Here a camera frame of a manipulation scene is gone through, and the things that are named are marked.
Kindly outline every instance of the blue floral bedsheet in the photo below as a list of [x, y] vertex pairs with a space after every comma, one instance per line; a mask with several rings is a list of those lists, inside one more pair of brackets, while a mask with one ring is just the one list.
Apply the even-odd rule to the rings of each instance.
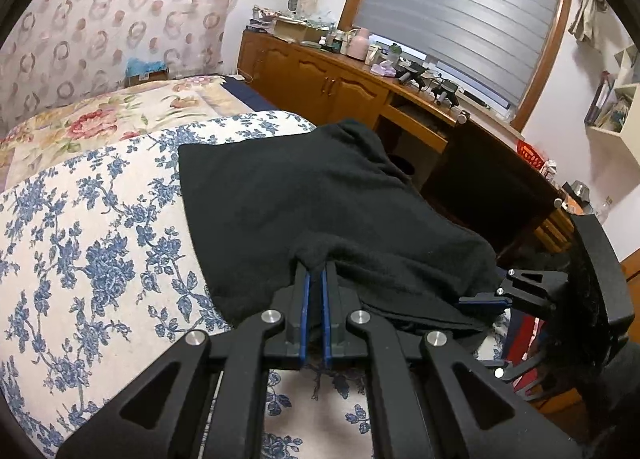
[[[0, 195], [0, 389], [44, 455], [182, 334], [228, 329], [191, 247], [178, 146], [312, 129], [281, 111], [178, 126], [76, 156]], [[505, 331], [503, 317], [482, 357], [494, 357]], [[359, 372], [272, 371], [266, 403], [265, 458], [371, 457]]]

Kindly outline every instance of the red basket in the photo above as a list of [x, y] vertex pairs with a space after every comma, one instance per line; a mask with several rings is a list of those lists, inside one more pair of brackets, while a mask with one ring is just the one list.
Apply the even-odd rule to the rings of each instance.
[[538, 171], [545, 164], [545, 160], [536, 152], [536, 149], [521, 139], [518, 140], [518, 155]]

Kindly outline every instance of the floral blanket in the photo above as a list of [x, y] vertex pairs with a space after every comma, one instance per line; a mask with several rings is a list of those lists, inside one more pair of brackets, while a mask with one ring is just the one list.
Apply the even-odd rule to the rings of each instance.
[[[76, 154], [0, 194], [0, 389], [46, 457], [187, 331], [228, 329], [191, 246], [178, 146], [311, 129], [280, 111], [195, 122]], [[270, 373], [263, 457], [371, 453], [360, 372]]]
[[43, 112], [0, 140], [0, 192], [86, 150], [252, 110], [222, 76], [148, 82]]

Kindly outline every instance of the gray roller blind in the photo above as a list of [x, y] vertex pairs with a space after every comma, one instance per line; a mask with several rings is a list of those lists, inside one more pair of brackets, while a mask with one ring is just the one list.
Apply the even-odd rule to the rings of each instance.
[[361, 0], [355, 23], [520, 103], [558, 0]]

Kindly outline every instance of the metal screw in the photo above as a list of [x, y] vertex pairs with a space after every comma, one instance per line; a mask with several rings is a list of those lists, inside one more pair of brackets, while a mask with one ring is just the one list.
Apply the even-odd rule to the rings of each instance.
[[363, 325], [371, 320], [371, 315], [366, 311], [360, 310], [351, 313], [350, 318], [354, 324]]
[[190, 331], [187, 333], [187, 336], [184, 337], [184, 341], [194, 347], [202, 345], [206, 339], [207, 333], [204, 333], [203, 331]]
[[434, 347], [442, 347], [447, 343], [447, 335], [440, 331], [431, 331], [427, 334], [427, 341]]
[[275, 324], [280, 321], [282, 315], [280, 314], [280, 311], [267, 309], [267, 311], [260, 315], [260, 318], [262, 318], [262, 321], [265, 322], [265, 324]]

